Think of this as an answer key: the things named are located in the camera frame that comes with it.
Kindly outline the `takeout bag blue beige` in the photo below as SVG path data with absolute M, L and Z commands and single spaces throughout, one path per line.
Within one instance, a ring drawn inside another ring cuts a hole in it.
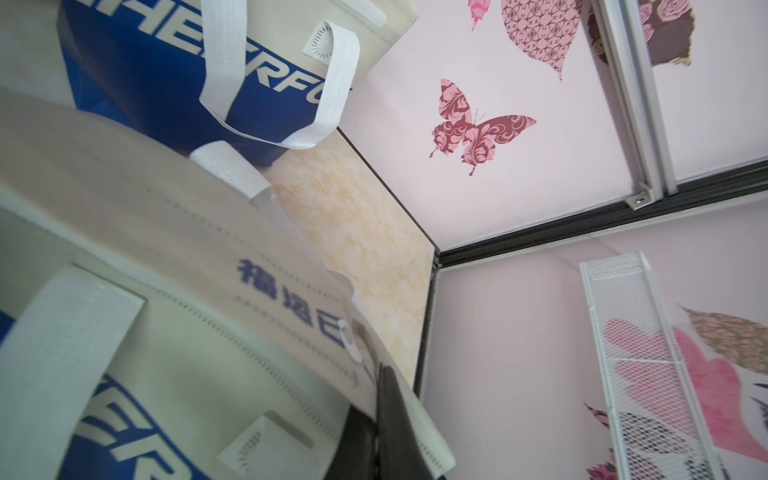
M 455 457 L 359 309 L 225 143 L 184 157 L 1 93 L 1 475 L 324 479 L 397 376 L 422 457 Z
M 78 109 L 268 167 L 337 129 L 417 17 L 410 1 L 64 1 L 57 28 Z

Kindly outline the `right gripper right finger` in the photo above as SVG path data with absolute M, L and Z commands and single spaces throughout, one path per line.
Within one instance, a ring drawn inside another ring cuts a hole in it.
M 391 366 L 379 368 L 377 430 L 380 479 L 432 479 L 416 441 L 396 373 Z

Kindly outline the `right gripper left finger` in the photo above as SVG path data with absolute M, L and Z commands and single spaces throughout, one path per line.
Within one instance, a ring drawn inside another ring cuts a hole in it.
M 377 425 L 351 406 L 325 480 L 374 480 L 377 469 Z

